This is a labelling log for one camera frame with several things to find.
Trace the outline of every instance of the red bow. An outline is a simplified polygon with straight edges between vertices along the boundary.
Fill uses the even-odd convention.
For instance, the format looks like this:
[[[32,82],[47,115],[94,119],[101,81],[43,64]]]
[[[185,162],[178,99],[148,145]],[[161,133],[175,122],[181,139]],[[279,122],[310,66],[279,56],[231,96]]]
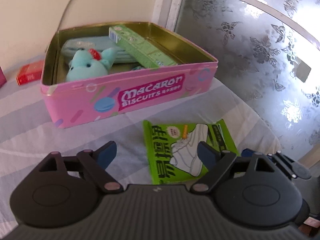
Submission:
[[[92,55],[93,59],[101,60],[101,55],[95,49],[89,49],[88,52]]]

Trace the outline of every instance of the light blue pencil case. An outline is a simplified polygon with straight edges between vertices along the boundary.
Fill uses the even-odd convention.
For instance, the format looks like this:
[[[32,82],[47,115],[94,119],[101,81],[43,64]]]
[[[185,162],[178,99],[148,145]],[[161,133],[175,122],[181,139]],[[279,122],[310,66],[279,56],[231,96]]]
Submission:
[[[118,47],[108,36],[83,37],[68,40],[63,44],[61,53],[63,56],[72,59],[79,49],[95,49],[98,52],[102,52],[109,48],[116,48],[118,51],[115,64],[137,62],[134,57]]]

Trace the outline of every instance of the light blue plush toy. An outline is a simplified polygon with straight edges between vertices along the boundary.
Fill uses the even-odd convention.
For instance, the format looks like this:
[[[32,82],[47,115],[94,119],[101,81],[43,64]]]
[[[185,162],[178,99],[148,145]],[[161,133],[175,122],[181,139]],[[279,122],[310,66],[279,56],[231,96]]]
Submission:
[[[116,54],[114,48],[105,49],[101,54],[95,49],[78,50],[69,63],[66,82],[108,75]]]

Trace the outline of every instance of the red box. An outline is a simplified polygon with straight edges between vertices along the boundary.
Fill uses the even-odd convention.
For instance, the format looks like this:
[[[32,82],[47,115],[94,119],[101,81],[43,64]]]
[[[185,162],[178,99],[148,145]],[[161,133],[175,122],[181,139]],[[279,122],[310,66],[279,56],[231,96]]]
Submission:
[[[41,79],[44,59],[24,65],[18,75],[17,83],[19,86]]]

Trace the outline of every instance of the white wall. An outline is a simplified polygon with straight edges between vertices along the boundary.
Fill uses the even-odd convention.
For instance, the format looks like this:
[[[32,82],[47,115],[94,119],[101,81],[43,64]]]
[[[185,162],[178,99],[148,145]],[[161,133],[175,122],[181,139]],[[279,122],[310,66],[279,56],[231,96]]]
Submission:
[[[0,0],[3,70],[44,53],[69,0]],[[116,20],[151,21],[155,0],[73,0],[60,28]]]
[[[156,0],[152,15],[152,22],[166,27],[172,0]]]

